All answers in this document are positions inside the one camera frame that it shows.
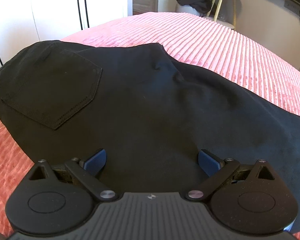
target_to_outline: gray wall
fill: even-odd
[[[237,0],[237,31],[263,45],[300,70],[300,21],[284,0]],[[176,0],[159,0],[158,11],[175,11]],[[221,13],[232,23],[232,0]]]

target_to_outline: metal screw head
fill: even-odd
[[[188,196],[190,198],[201,198],[203,197],[203,192],[200,190],[191,190],[189,191]]]
[[[113,198],[115,196],[115,192],[112,190],[104,190],[100,193],[102,198]]]

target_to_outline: blue gripper pad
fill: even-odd
[[[198,163],[209,177],[221,169],[220,163],[203,151],[198,154]]]
[[[291,230],[291,228],[292,228],[292,226],[293,226],[293,224],[294,224],[295,221],[296,221],[296,220],[294,220],[290,225],[288,225],[287,227],[285,227],[283,231],[288,231],[288,232],[290,232],[290,230]]]
[[[99,171],[106,165],[107,153],[105,149],[101,149],[91,158],[83,163],[83,169],[89,172],[92,176],[96,176]]]

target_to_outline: power socket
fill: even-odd
[[[285,8],[287,8],[288,10],[292,11],[293,13],[295,13],[300,17],[300,5],[294,3],[293,1],[285,0],[284,6]]]

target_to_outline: back pocket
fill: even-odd
[[[93,100],[102,68],[57,46],[36,64],[30,78],[18,82],[22,85],[12,87],[2,100],[55,130]]]

